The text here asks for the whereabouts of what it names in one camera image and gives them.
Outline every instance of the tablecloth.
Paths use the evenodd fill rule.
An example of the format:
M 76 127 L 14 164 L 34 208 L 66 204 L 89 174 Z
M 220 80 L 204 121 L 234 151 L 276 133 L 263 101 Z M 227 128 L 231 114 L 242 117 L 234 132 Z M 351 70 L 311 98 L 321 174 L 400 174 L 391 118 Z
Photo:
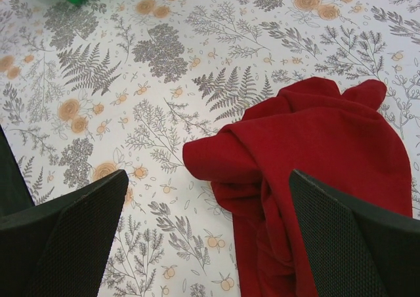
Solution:
M 387 87 L 420 217 L 420 0 L 0 0 L 0 123 L 37 204 L 129 189 L 99 296 L 239 296 L 232 219 L 182 161 L 310 76 Z

